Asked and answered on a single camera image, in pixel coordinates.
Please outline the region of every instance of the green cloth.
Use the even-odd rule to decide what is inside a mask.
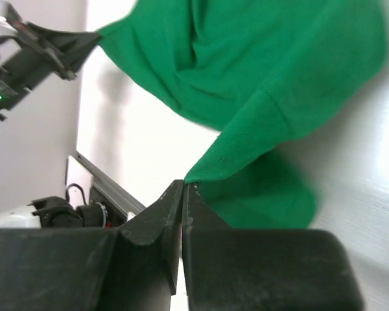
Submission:
[[[316,200],[273,149],[379,71],[385,28],[379,0],[139,0],[99,32],[136,83],[222,131],[185,181],[233,227],[291,228],[309,225]]]

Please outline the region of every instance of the black cable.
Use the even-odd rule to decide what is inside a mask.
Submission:
[[[84,188],[82,188],[80,185],[78,185],[77,183],[72,183],[70,184],[69,186],[66,187],[66,190],[65,190],[65,199],[66,201],[68,201],[69,203],[71,202],[71,197],[69,195],[69,189],[70,188],[77,188],[81,195],[82,195],[82,201],[84,201],[84,205],[86,205],[86,199],[85,199],[85,191],[84,191]]]

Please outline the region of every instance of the white tabletop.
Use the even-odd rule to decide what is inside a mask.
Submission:
[[[87,29],[133,5],[89,0]],[[144,205],[182,179],[217,135],[172,112],[101,49],[86,63],[78,151]],[[368,310],[389,311],[389,66],[329,124],[281,149],[318,185],[322,210],[313,226],[349,249]]]

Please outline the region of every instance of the green towel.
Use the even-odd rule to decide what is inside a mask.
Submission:
[[[273,149],[321,126],[379,71],[385,30],[379,0],[139,0],[99,32],[137,84],[222,131],[185,181],[227,223],[297,228],[315,196]]]

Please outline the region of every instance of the gray wall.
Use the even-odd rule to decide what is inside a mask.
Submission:
[[[86,0],[11,3],[24,20],[39,26],[84,30]],[[0,211],[64,193],[65,161],[77,138],[79,82],[52,75],[0,122]]]

